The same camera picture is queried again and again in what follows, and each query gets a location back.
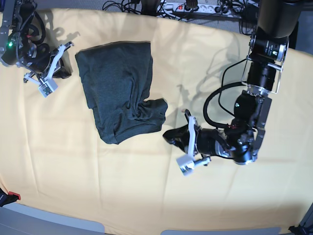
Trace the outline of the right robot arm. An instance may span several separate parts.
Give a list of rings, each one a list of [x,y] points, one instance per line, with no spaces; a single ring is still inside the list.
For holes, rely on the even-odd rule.
[[[45,42],[46,27],[33,0],[0,2],[0,62],[28,70],[23,82],[44,83],[60,47]]]

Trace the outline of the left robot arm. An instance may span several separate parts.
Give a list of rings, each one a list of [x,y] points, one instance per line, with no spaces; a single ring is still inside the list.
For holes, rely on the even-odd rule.
[[[188,110],[187,124],[168,130],[164,139],[178,147],[184,155],[177,163],[184,174],[195,167],[207,165],[211,157],[233,160],[238,165],[255,162],[265,135],[269,114],[270,93],[279,90],[283,64],[289,48],[289,37],[301,14],[302,0],[263,0],[260,2],[257,25],[252,33],[249,52],[243,60],[250,62],[241,81],[222,84],[206,99],[203,117],[210,125],[205,129]],[[213,121],[208,115],[209,102],[227,89],[246,86],[234,104],[230,124]]]

